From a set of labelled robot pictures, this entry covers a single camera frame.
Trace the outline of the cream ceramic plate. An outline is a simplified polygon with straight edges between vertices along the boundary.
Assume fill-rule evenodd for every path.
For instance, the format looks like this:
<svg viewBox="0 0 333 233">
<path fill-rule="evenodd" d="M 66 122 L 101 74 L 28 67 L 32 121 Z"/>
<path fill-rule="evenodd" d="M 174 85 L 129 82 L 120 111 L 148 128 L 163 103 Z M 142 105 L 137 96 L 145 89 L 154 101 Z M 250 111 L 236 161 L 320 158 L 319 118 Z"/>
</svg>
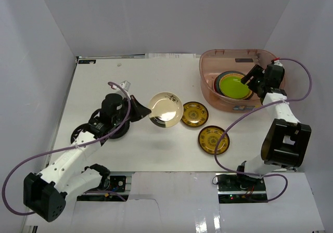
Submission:
<svg viewBox="0 0 333 233">
<path fill-rule="evenodd" d="M 180 122 L 184 108 L 180 98 L 174 93 L 160 92 L 155 94 L 149 104 L 150 121 L 161 128 L 169 128 Z"/>
</svg>

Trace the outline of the green glossy plate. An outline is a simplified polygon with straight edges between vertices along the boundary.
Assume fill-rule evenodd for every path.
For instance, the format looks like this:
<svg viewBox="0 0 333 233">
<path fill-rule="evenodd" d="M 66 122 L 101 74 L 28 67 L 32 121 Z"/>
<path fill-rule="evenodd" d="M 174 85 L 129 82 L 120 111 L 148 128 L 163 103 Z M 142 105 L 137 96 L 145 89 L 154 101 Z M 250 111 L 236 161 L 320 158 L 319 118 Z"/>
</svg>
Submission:
<svg viewBox="0 0 333 233">
<path fill-rule="evenodd" d="M 218 85 L 221 93 L 233 99 L 247 99 L 252 91 L 241 82 L 242 77 L 242 75 L 236 73 L 222 77 Z"/>
</svg>

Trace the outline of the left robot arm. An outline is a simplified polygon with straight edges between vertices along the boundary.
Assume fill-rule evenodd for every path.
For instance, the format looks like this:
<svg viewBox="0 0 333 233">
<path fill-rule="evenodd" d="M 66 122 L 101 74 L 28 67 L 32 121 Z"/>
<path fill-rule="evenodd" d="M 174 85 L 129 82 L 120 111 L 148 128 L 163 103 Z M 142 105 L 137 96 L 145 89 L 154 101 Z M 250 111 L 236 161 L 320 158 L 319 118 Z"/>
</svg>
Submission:
<svg viewBox="0 0 333 233">
<path fill-rule="evenodd" d="M 28 174 L 23 181 L 23 203 L 47 222 L 57 219 L 66 203 L 91 189 L 106 190 L 110 171 L 85 161 L 110 138 L 125 134 L 130 123 L 149 115 L 151 110 L 131 95 L 108 94 L 89 121 L 71 135 L 73 149 L 65 151 L 39 173 Z"/>
</svg>

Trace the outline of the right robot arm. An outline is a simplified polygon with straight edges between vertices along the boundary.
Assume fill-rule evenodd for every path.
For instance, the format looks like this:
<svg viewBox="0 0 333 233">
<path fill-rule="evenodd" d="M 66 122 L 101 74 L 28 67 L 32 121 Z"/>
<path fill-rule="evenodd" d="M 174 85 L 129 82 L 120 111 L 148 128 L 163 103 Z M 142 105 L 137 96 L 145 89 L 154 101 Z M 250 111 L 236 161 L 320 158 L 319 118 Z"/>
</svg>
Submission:
<svg viewBox="0 0 333 233">
<path fill-rule="evenodd" d="M 273 118 L 260 154 L 237 168 L 235 185 L 242 191 L 255 186 L 274 170 L 300 167 L 303 163 L 312 129 L 292 113 L 287 94 L 280 87 L 284 75 L 285 69 L 278 64 L 271 63 L 266 68 L 256 64 L 241 79 Z"/>
</svg>

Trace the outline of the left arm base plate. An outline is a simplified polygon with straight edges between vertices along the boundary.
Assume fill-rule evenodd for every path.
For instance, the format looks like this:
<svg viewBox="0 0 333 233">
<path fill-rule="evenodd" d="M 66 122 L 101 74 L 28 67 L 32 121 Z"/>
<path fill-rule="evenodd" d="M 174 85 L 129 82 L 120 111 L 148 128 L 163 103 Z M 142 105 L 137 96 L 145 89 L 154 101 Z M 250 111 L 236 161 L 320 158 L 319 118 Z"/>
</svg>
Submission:
<svg viewBox="0 0 333 233">
<path fill-rule="evenodd" d="M 126 202 L 129 190 L 126 187 L 127 177 L 124 175 L 110 176 L 110 184 L 105 190 L 91 189 L 77 197 L 77 201 L 85 202 Z"/>
</svg>

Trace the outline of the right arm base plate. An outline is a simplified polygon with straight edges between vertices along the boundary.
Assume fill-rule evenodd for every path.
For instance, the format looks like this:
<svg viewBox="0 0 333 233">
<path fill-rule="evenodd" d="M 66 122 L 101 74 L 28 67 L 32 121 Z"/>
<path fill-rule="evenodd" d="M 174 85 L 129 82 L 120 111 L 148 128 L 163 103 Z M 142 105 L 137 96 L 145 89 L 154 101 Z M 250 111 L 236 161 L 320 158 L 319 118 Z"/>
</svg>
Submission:
<svg viewBox="0 0 333 233">
<path fill-rule="evenodd" d="M 264 179 L 243 177 L 237 174 L 216 174 L 219 204 L 266 203 L 267 192 Z"/>
</svg>

